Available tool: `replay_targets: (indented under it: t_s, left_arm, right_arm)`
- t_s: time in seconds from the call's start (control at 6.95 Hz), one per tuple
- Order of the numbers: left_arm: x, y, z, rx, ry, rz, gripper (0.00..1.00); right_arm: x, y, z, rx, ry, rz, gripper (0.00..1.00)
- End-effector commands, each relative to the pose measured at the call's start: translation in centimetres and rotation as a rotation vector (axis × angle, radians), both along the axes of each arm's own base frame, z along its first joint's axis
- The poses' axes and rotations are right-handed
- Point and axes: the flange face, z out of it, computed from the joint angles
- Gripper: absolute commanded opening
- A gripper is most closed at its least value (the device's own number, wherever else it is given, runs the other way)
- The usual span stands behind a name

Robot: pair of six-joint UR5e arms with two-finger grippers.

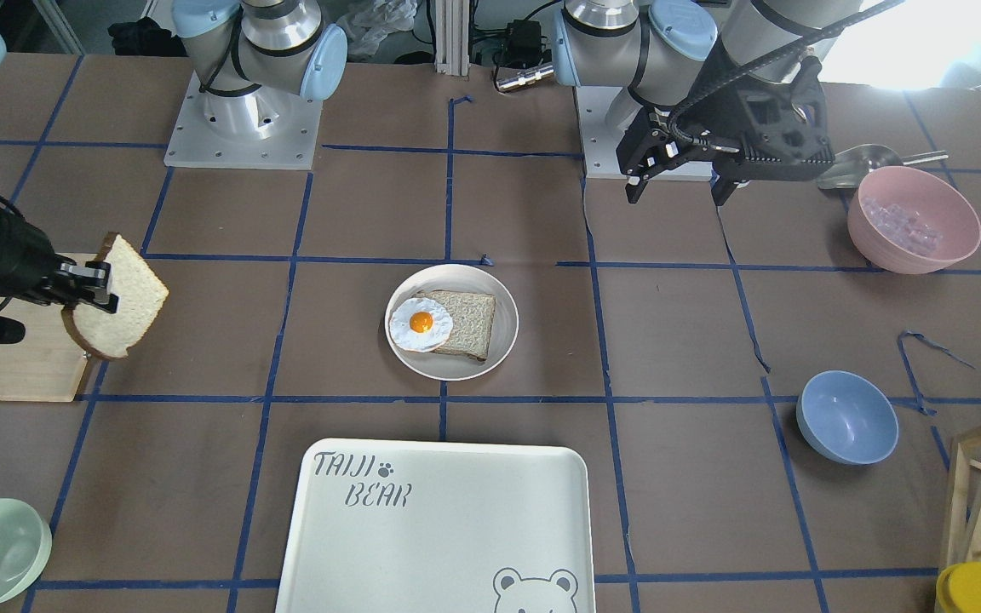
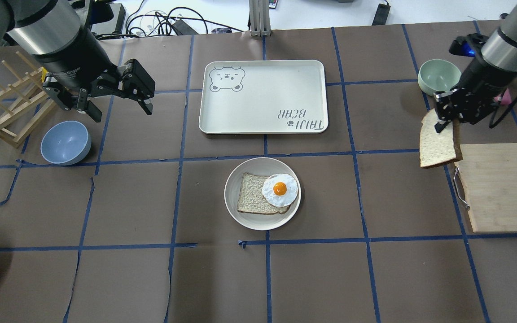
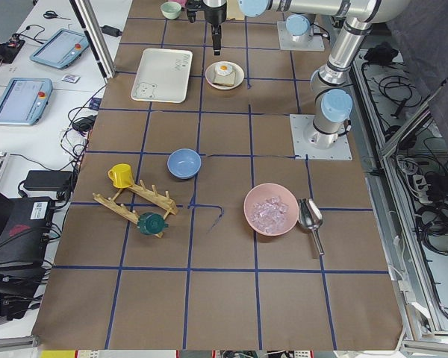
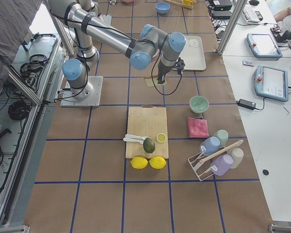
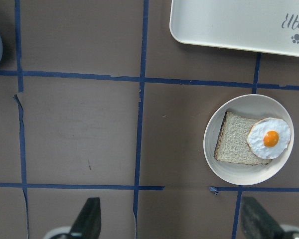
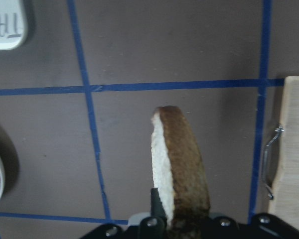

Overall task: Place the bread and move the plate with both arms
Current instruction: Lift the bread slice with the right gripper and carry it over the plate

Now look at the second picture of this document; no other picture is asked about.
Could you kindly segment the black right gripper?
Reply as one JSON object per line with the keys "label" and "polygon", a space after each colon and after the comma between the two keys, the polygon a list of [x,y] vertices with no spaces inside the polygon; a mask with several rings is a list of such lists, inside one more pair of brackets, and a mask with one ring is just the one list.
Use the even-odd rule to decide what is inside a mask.
{"label": "black right gripper", "polygon": [[505,71],[474,58],[465,68],[458,83],[447,92],[435,92],[435,131],[441,133],[454,120],[476,124],[495,112],[494,98],[514,80],[517,72]]}

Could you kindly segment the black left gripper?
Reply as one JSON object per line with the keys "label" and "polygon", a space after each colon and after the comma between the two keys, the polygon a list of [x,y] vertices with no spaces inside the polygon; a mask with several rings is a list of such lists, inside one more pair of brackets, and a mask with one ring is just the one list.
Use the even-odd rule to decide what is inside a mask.
{"label": "black left gripper", "polygon": [[107,58],[84,58],[75,62],[72,58],[49,61],[43,91],[59,108],[76,109],[94,122],[102,121],[102,111],[91,98],[114,95],[136,101],[148,115],[153,114],[151,103],[155,81],[137,59],[129,59],[117,67]]}

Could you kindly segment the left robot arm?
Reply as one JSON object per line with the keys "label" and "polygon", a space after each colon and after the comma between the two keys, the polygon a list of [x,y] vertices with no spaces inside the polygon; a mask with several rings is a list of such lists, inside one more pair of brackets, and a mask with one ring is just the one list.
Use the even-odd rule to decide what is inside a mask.
{"label": "left robot arm", "polygon": [[67,0],[0,0],[0,41],[5,34],[47,70],[43,90],[61,109],[100,122],[90,98],[113,95],[152,114],[153,78],[136,59],[113,64]]}

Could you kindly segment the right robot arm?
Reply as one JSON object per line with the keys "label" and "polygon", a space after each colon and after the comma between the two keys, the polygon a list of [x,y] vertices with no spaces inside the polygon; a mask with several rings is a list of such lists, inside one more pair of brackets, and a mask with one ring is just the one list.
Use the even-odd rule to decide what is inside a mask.
{"label": "right robot arm", "polygon": [[517,5],[489,37],[459,36],[449,53],[472,57],[472,61],[451,90],[435,92],[437,133],[453,121],[475,124],[496,116],[496,98],[517,77]]}

